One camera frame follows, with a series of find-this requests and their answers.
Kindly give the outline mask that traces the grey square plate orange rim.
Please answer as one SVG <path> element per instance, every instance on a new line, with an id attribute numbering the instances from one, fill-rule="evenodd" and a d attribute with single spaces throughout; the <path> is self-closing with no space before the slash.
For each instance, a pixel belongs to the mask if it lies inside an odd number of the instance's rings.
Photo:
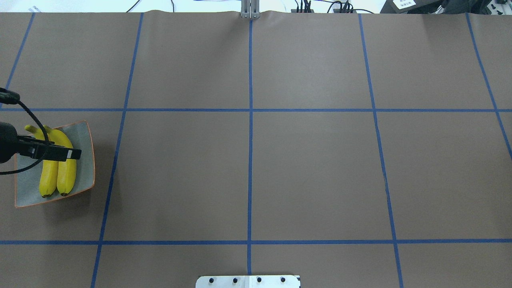
<path id="1" fill-rule="evenodd" d="M 15 174 L 14 205 L 16 208 L 46 204 L 70 198 L 93 188 L 96 178 L 96 167 L 94 146 L 92 144 L 88 122 L 81 120 L 79 122 L 58 126 L 56 129 L 66 134 L 75 149 L 82 150 L 81 157 L 77 160 L 77 173 L 73 189 L 66 197 L 56 191 L 52 196 L 42 198 L 38 186 L 43 164 L 39 163 L 30 170 Z"/>

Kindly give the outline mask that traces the aluminium frame post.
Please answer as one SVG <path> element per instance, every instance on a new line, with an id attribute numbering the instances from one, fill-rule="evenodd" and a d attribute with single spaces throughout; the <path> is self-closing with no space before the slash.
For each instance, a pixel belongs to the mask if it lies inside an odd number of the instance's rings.
<path id="1" fill-rule="evenodd" d="M 258 19 L 260 18 L 260 1 L 259 0 L 241 0 L 241 18 Z"/>

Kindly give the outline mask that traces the yellow banana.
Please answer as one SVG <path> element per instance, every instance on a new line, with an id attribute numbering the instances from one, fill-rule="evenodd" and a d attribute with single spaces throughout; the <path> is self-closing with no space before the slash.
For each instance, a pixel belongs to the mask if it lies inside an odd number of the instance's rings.
<path id="1" fill-rule="evenodd" d="M 58 146 L 64 146 L 73 149 L 73 144 L 64 132 L 57 129 L 51 129 L 49 126 L 43 126 L 51 140 Z M 67 196 L 72 191 L 77 172 L 77 161 L 67 159 L 66 162 L 58 163 L 56 188 L 61 196 Z"/>
<path id="2" fill-rule="evenodd" d="M 33 134 L 38 140 L 44 140 L 41 129 L 32 125 L 26 125 L 24 129 Z M 40 176 L 39 192 L 42 198 L 48 198 L 56 190 L 58 179 L 58 162 L 51 160 L 43 160 L 42 172 Z"/>

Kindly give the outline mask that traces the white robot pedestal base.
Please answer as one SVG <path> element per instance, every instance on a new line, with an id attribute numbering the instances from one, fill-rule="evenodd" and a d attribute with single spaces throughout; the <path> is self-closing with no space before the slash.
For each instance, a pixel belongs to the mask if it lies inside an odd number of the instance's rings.
<path id="1" fill-rule="evenodd" d="M 300 288 L 296 275 L 201 276 L 196 288 Z"/>

